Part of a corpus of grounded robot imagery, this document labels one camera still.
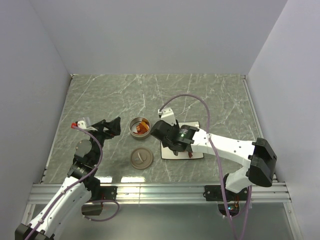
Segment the orange sweet potato slice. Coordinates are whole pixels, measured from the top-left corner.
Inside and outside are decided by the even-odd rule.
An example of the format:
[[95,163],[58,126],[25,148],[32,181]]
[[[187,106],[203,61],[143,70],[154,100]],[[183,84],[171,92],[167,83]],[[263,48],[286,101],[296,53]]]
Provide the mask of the orange sweet potato slice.
[[148,125],[146,122],[144,122],[144,121],[141,121],[141,122],[139,123],[139,127],[140,127],[141,130],[145,130],[145,131],[148,131],[148,130],[149,130],[149,125]]

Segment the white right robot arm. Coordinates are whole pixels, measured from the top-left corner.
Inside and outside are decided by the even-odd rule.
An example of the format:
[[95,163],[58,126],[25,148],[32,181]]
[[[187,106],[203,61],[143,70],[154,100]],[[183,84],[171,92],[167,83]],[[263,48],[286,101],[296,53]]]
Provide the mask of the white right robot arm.
[[172,152],[209,154],[240,164],[242,168],[228,174],[220,187],[220,194],[226,200],[233,199],[251,185],[269,188],[273,184],[277,156],[264,138],[237,140],[194,126],[170,125],[163,120],[156,122],[150,134]]

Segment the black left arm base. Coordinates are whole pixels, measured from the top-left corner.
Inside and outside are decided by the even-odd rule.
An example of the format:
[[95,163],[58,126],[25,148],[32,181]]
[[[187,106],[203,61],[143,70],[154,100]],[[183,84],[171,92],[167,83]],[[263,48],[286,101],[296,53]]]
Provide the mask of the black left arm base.
[[[105,222],[114,218],[120,211],[120,204],[116,201],[117,190],[117,186],[102,186],[97,196],[92,197],[81,207],[83,218],[93,222]],[[100,216],[108,209],[106,205],[114,205],[115,212],[105,219],[94,219],[93,217]]]

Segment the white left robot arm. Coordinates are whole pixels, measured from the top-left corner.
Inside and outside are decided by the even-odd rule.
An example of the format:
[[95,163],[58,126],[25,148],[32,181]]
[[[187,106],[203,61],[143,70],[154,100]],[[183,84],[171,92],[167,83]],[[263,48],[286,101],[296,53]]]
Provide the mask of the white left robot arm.
[[61,187],[28,224],[21,223],[15,230],[16,240],[56,240],[62,226],[71,216],[89,203],[102,208],[104,203],[117,204],[117,187],[103,187],[95,177],[103,159],[103,145],[121,134],[121,118],[101,120],[95,124],[82,118],[71,125],[89,139],[79,141],[75,147],[72,165]]

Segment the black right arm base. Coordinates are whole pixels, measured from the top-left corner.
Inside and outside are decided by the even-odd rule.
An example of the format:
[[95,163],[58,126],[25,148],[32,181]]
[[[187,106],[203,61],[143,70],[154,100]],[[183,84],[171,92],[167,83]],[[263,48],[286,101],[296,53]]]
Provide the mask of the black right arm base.
[[[235,201],[245,201],[247,200],[249,188],[243,188],[240,192],[234,193],[230,190],[224,189],[225,192],[225,198],[226,201],[229,202],[235,202]],[[204,186],[204,192],[203,197],[207,202],[217,201],[222,202],[223,201],[223,195],[222,195],[222,188],[221,185],[205,185]]]

